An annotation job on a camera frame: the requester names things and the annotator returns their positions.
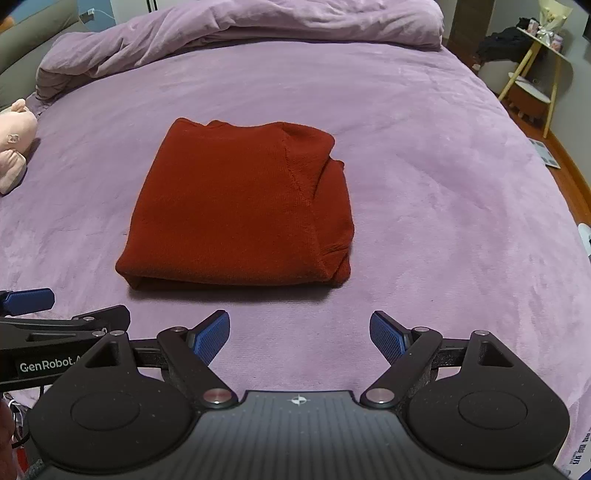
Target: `gray upholstered headboard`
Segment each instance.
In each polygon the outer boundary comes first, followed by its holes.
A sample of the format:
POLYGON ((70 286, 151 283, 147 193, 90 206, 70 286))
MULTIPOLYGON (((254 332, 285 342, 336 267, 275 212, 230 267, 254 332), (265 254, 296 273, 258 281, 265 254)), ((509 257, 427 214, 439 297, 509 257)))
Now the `gray upholstered headboard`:
POLYGON ((76 0, 60 0, 0 34, 0 110, 35 91, 35 75, 54 40, 88 29, 76 0))

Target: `red garment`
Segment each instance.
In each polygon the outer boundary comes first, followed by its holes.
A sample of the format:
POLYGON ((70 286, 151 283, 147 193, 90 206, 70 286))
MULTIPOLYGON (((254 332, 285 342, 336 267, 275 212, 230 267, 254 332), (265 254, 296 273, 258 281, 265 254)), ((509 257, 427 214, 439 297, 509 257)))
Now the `red garment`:
POLYGON ((139 194, 117 272, 144 289, 341 285, 353 220, 334 144, 302 125, 177 119, 139 194))

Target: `pile of black clothes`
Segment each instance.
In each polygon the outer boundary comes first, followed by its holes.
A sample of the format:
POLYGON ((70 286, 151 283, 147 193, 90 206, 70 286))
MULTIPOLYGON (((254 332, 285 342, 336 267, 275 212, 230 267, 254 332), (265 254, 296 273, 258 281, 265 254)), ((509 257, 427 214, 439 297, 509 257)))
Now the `pile of black clothes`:
MULTIPOLYGON (((480 62, 511 60, 520 63, 531 48, 532 39, 517 28, 527 30, 530 20, 535 18, 520 18, 516 27, 506 28, 501 33, 493 33, 482 40, 476 51, 480 62)), ((541 51, 539 57, 542 58, 544 53, 545 50, 541 51)))

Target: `metal screw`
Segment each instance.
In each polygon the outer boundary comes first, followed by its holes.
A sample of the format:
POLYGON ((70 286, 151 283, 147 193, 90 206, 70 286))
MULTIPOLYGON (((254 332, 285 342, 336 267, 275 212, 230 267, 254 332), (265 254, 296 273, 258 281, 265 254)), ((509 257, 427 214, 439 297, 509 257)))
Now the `metal screw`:
POLYGON ((232 399, 232 392, 225 388, 211 388, 203 394, 203 399, 208 403, 220 405, 232 399))
POLYGON ((365 398, 367 398, 371 403, 377 404, 391 402, 394 397, 394 392, 392 390, 388 390, 387 388, 372 388, 365 393, 365 398))

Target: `ribbed gray panel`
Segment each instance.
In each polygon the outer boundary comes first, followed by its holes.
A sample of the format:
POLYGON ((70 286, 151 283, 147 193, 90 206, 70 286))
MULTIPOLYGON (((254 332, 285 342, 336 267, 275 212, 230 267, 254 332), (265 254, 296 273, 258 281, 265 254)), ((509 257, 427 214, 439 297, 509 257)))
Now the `ribbed gray panel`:
MULTIPOLYGON (((348 392, 250 392, 231 410, 206 413, 187 442, 144 469, 109 480, 503 480, 563 479, 549 466, 511 475, 456 469, 416 446, 397 417, 348 392), (305 403, 294 404, 302 396, 305 403)), ((96 477, 46 469, 40 480, 96 477)))

